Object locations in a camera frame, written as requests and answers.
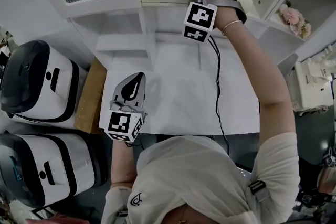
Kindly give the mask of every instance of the white wall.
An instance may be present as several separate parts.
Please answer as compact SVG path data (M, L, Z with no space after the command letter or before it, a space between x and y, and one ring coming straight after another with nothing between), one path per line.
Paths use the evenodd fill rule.
M84 68L93 60L74 26L60 18L49 0L0 0L0 25L19 45L42 39Z
M296 53L299 61L303 61L308 57L322 51L328 44L336 41L336 12L321 27L316 35L312 36Z

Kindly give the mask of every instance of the white shirt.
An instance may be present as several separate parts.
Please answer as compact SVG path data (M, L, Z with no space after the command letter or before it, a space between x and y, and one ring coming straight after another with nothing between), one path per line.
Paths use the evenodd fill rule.
M160 224L183 204L219 224L283 223L299 191L298 159L296 134L276 135L260 147L247 180L213 140L173 137L141 153L132 190L113 188L106 194L101 223L113 223L125 204L128 216L120 223ZM257 180L265 182L270 193L260 203L248 187Z

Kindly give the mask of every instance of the hand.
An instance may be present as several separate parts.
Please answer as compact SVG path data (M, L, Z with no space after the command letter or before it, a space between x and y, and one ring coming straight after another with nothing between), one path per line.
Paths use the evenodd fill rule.
M218 7L215 26L222 30L224 26L233 22L234 20L238 20L238 16L235 8L230 7Z

